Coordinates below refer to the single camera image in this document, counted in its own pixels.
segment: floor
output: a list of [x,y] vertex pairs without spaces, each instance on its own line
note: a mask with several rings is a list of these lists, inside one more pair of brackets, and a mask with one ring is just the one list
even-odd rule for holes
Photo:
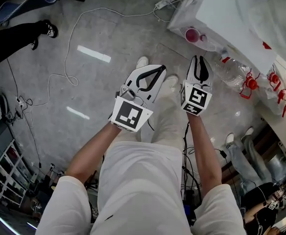
[[[84,3],[60,0],[56,4],[25,13],[11,20],[10,25],[50,19],[57,25],[59,36],[51,39],[39,38],[38,49],[24,47],[9,57],[18,84],[20,95],[31,98],[34,105],[48,102],[48,78],[52,73],[64,74],[64,58],[68,40],[79,15],[86,10],[108,7],[125,15],[151,12],[160,0],[86,0]],[[158,16],[170,20],[174,8],[158,11]],[[103,62],[77,50],[84,46],[111,57]],[[66,61],[68,75],[76,76],[78,86],[66,78],[50,78],[50,102],[32,108],[32,119],[26,117],[35,136],[42,161],[42,171],[49,164],[65,170],[73,155],[93,137],[107,122],[114,106],[114,95],[134,69],[137,59],[146,55],[153,64],[163,64],[167,74],[178,74],[180,82],[186,77],[190,59],[194,55],[207,55],[183,38],[167,30],[167,23],[159,21],[153,14],[144,17],[122,17],[107,10],[84,14],[72,35],[70,51]],[[0,63],[0,85],[6,92],[10,108],[16,106],[16,86],[7,61]],[[81,116],[68,111],[68,107],[82,113]],[[181,111],[182,128],[187,117]],[[224,145],[230,132],[239,137],[251,125],[261,127],[260,116],[253,104],[229,89],[219,78],[214,78],[213,97],[202,115],[207,131],[215,148]],[[144,126],[147,136],[151,130]],[[24,152],[25,159],[38,166],[38,156],[33,138],[24,120],[15,122],[12,130]],[[188,133],[188,146],[192,145]],[[218,155],[222,165],[224,159]]]

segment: blue chair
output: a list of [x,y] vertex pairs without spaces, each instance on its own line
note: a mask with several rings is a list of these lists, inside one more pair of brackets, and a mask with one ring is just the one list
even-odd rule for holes
[[30,10],[52,5],[57,0],[25,0],[22,4],[4,2],[0,7],[0,24]]

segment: red plastic cup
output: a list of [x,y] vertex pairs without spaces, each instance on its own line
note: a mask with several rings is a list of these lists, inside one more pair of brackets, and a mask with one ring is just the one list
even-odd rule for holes
[[197,29],[187,29],[185,38],[189,43],[196,43],[200,39],[200,32]]

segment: white shirt sleeve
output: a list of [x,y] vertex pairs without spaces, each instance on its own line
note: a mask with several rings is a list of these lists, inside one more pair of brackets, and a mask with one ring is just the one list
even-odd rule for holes
[[74,177],[58,181],[36,235],[81,235],[90,231],[91,208],[83,184]]
[[197,235],[246,235],[243,220],[229,185],[211,189],[195,210],[191,232]]

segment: blue jeans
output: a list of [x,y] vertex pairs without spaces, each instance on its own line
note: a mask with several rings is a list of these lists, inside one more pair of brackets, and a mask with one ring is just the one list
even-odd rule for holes
[[233,167],[240,175],[241,187],[244,194],[246,194],[255,187],[272,182],[272,177],[264,160],[255,150],[251,136],[245,136],[242,142],[251,158],[251,164],[234,142],[227,144],[226,148],[229,150]]

